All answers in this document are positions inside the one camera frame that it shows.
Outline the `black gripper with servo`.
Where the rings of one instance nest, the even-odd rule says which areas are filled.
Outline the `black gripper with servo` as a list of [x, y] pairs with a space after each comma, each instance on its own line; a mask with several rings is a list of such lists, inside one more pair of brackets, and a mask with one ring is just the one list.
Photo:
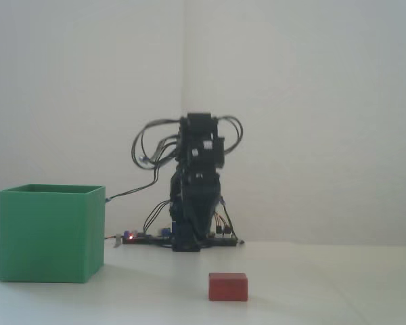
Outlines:
[[182, 193], [184, 219], [189, 224], [197, 240], [205, 240], [210, 232], [212, 217], [221, 197], [220, 177], [213, 163], [189, 165], [179, 164], [180, 190], [187, 188], [204, 190], [202, 192], [202, 226], [200, 233], [197, 213], [198, 198], [189, 191]]

